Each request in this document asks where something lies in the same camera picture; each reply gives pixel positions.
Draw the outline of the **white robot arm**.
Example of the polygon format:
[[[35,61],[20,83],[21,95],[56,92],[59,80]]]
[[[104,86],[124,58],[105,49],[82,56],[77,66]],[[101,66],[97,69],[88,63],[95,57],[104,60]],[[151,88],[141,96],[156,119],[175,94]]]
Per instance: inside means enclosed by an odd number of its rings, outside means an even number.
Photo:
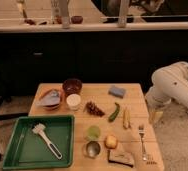
[[[175,99],[188,109],[188,62],[180,61],[155,70],[152,86],[145,95],[151,108],[158,108]]]

